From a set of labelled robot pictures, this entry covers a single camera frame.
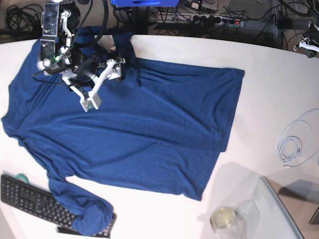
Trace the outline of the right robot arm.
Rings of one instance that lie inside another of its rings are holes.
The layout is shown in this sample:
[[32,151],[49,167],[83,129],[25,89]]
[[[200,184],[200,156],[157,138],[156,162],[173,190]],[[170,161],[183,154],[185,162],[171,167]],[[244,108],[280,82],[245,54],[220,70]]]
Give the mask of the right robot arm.
[[97,69],[106,66],[99,63],[96,56],[87,57],[82,49],[96,47],[106,30],[109,6],[103,1],[104,16],[102,27],[97,36],[88,43],[79,43],[77,38],[86,17],[81,17],[77,4],[92,5],[91,0],[50,0],[44,4],[41,15],[42,37],[40,38],[40,53],[37,62],[39,74],[53,76],[60,74],[62,86],[82,90],[84,87],[94,87],[93,78]]

